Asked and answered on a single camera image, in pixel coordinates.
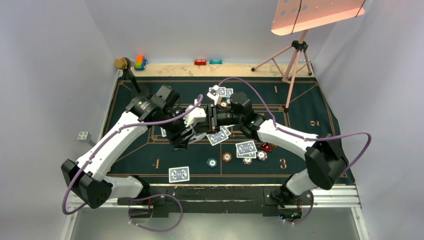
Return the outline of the dealt card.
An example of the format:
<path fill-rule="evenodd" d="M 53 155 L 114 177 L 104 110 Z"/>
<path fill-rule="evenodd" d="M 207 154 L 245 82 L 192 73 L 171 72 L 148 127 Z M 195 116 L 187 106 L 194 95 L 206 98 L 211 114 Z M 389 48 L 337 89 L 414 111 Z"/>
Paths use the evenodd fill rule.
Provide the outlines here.
<path fill-rule="evenodd" d="M 225 97 L 226 88 L 225 87 L 218 87 L 218 88 L 209 87 L 207 94 L 211 96 Z"/>
<path fill-rule="evenodd" d="M 236 157 L 240 159 L 256 159 L 257 158 L 257 152 L 248 152 L 248 153 L 240 153 L 236 152 Z"/>
<path fill-rule="evenodd" d="M 190 180 L 190 168 L 188 166 L 172 167 L 168 169 L 168 182 L 180 183 Z"/>
<path fill-rule="evenodd" d="M 166 130 L 163 128 L 160 128 L 160 130 L 161 130 L 161 136 L 165 138 L 167 136 Z"/>

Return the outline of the community card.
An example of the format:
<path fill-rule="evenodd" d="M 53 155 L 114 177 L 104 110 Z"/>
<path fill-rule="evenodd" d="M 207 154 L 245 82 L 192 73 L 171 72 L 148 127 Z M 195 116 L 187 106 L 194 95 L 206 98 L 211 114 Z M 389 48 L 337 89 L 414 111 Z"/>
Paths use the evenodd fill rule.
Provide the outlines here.
<path fill-rule="evenodd" d="M 227 137 L 231 135 L 231 132 L 225 126 L 220 126 L 220 132 L 225 134 Z"/>
<path fill-rule="evenodd" d="M 207 134 L 206 137 L 212 146 L 218 145 L 229 138 L 228 135 L 223 131 L 214 134 Z"/>

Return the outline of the orange chips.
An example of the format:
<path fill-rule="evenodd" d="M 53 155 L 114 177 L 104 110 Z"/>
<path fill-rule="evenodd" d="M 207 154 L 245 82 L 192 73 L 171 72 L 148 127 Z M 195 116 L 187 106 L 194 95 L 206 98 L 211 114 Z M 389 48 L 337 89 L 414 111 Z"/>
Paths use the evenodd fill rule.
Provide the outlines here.
<path fill-rule="evenodd" d="M 223 107 L 223 108 L 227 108 L 228 107 L 228 103 L 226 101 L 222 101 L 220 103 L 220 106 Z"/>

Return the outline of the blue playing card deck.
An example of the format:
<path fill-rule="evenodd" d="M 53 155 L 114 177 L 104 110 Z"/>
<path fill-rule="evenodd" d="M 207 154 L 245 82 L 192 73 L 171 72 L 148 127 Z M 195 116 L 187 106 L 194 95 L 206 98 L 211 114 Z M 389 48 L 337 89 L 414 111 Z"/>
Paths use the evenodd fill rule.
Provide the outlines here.
<path fill-rule="evenodd" d="M 203 139 L 204 137 L 207 136 L 206 132 L 203 133 L 194 133 L 189 139 L 188 139 L 188 144 L 193 144 L 195 142 L 200 141 L 201 139 Z"/>

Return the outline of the peach blue chips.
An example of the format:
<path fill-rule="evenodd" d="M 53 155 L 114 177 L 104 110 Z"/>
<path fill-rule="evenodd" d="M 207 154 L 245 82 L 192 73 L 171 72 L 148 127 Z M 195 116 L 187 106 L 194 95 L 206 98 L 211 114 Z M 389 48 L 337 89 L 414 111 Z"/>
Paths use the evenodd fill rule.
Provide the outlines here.
<path fill-rule="evenodd" d="M 268 158 L 268 154 L 267 154 L 265 151 L 263 151 L 263 150 L 259 150 L 259 151 L 256 153 L 256 157 L 257 157 L 257 159 L 258 159 L 259 161 L 266 161 L 266 160 L 267 160 L 267 158 Z"/>

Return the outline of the green blue chip stack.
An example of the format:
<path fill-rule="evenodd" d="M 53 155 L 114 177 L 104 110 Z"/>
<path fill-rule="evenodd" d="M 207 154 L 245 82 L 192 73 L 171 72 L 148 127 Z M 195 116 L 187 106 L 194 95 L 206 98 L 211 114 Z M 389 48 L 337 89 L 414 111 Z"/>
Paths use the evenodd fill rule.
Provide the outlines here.
<path fill-rule="evenodd" d="M 217 162 L 217 160 L 216 160 L 216 159 L 214 159 L 214 158 L 209 158 L 209 159 L 206 161 L 206 164 L 207 164 L 210 168 L 215 168 L 215 167 L 218 165 L 218 162 Z"/>

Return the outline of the orange red chip stack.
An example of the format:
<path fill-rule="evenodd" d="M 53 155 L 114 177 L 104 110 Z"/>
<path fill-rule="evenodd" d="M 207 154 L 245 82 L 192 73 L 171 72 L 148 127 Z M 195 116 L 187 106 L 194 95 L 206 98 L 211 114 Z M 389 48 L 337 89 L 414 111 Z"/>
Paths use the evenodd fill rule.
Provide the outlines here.
<path fill-rule="evenodd" d="M 222 160 L 223 160 L 224 162 L 229 162 L 229 161 L 231 161 L 231 160 L 232 160 L 232 155 L 231 155 L 229 152 L 225 152 L 225 153 L 222 155 Z"/>

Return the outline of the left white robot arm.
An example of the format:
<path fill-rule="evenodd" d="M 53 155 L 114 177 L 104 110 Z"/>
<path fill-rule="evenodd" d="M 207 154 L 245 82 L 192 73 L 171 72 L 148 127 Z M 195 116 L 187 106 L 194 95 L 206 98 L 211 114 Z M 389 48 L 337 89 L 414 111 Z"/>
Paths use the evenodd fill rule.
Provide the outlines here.
<path fill-rule="evenodd" d="M 138 205 L 149 199 L 148 184 L 133 176 L 108 177 L 108 169 L 118 157 L 149 127 L 159 126 L 167 136 L 186 133 L 190 127 L 187 120 L 200 110 L 204 96 L 199 94 L 194 104 L 179 114 L 172 114 L 172 107 L 179 99 L 178 92 L 162 85 L 151 96 L 138 95 L 125 108 L 112 129 L 87 153 L 61 165 L 67 189 L 62 200 L 62 211 L 70 215 L 67 200 L 70 193 L 77 195 L 84 205 L 96 209 L 109 199 L 130 198 Z"/>

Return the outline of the peach blue chip stack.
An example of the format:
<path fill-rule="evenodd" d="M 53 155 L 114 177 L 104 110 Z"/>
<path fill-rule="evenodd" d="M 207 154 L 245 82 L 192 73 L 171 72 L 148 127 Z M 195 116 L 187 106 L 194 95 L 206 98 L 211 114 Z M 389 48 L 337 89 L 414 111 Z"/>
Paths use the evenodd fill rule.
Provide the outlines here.
<path fill-rule="evenodd" d="M 243 158 L 242 161 L 245 165 L 250 165 L 253 162 L 253 159 L 252 158 Z"/>

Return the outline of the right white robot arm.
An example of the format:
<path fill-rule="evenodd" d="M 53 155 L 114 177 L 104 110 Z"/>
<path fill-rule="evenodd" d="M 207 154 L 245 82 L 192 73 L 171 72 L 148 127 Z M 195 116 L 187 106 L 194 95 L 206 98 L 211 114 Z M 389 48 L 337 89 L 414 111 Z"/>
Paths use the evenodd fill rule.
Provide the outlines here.
<path fill-rule="evenodd" d="M 319 137 L 276 123 L 254 112 L 250 99 L 243 92 L 232 95 L 229 107 L 210 104 L 205 112 L 211 130 L 237 125 L 248 139 L 276 145 L 305 161 L 306 168 L 281 186 L 280 196 L 288 204 L 294 203 L 306 191 L 330 190 L 348 166 L 341 145 L 331 134 Z"/>

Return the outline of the red black all-in triangle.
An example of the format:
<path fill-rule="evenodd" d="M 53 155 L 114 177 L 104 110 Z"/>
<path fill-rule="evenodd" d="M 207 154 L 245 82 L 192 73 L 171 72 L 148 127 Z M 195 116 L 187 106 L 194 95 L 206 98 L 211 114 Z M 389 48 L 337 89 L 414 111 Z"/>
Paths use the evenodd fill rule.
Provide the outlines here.
<path fill-rule="evenodd" d="M 262 151 L 272 152 L 272 146 L 268 142 L 261 143 L 258 148 Z"/>

